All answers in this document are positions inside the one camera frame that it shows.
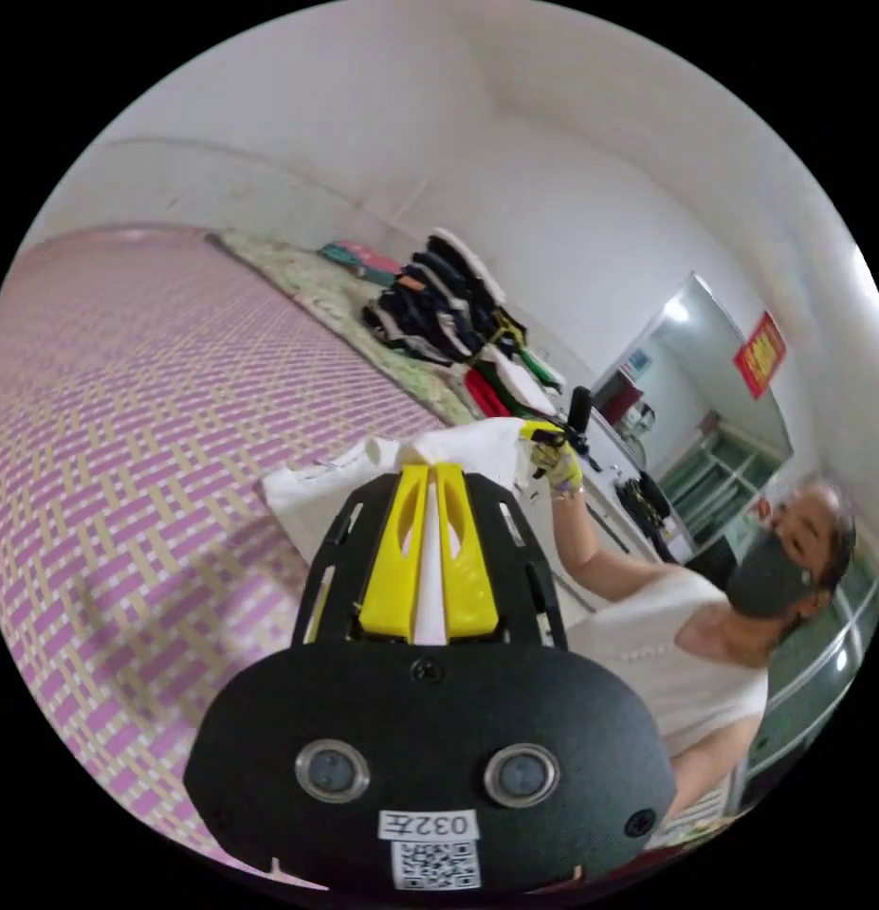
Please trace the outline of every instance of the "camera lens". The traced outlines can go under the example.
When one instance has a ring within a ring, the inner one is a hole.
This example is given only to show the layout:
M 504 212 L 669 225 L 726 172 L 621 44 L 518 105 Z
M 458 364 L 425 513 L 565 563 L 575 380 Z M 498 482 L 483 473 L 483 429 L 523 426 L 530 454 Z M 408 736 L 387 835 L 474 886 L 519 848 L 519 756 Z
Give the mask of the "camera lens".
M 559 782 L 559 764 L 542 746 L 518 743 L 500 750 L 486 766 L 484 786 L 494 802 L 526 809 L 546 799 Z
M 366 760 L 337 739 L 317 739 L 305 746 L 294 763 L 297 782 L 323 803 L 349 803 L 369 786 Z

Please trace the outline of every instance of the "label sticker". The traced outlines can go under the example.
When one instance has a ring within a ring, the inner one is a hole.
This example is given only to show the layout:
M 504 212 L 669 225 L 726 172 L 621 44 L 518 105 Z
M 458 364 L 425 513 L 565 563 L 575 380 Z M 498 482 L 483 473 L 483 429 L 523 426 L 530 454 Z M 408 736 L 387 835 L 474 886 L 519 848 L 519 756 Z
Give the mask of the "label sticker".
M 480 840 L 473 809 L 449 812 L 379 813 L 379 840 L 452 844 Z
M 467 891 L 480 887 L 476 841 L 392 841 L 398 891 Z

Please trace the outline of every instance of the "woman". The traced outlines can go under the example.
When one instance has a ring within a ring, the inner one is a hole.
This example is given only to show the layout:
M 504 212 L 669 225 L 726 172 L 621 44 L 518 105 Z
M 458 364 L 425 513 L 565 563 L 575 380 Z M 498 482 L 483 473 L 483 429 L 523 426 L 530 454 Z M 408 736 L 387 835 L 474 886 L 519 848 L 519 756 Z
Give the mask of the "woman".
M 563 568 L 617 605 L 572 627 L 569 647 L 648 706 L 676 778 L 674 818 L 747 755 L 774 649 L 831 603 L 855 545 L 852 516 L 830 484 L 801 487 L 767 517 L 724 592 L 681 566 L 601 549 L 570 446 L 535 446 L 532 461 L 550 483 Z

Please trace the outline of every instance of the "woman's hand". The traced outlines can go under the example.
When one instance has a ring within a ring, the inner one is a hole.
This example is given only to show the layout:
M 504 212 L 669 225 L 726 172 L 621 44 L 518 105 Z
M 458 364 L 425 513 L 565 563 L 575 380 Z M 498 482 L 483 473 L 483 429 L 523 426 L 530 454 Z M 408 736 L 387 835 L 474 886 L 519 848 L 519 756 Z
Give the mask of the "woman's hand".
M 561 446 L 534 445 L 531 464 L 546 472 L 546 479 L 554 493 L 576 493 L 584 481 L 581 462 L 568 443 Z

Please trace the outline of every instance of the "screw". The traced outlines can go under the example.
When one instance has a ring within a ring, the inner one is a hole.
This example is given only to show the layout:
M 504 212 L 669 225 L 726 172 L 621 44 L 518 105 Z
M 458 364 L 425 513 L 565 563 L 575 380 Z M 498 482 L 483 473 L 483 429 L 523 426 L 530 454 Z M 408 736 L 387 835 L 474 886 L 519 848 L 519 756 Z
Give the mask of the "screw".
M 644 837 L 654 827 L 657 816 L 650 809 L 642 809 L 636 812 L 632 818 L 626 822 L 625 831 L 629 837 Z
M 418 683 L 440 683 L 445 671 L 432 657 L 423 657 L 411 667 L 411 676 Z

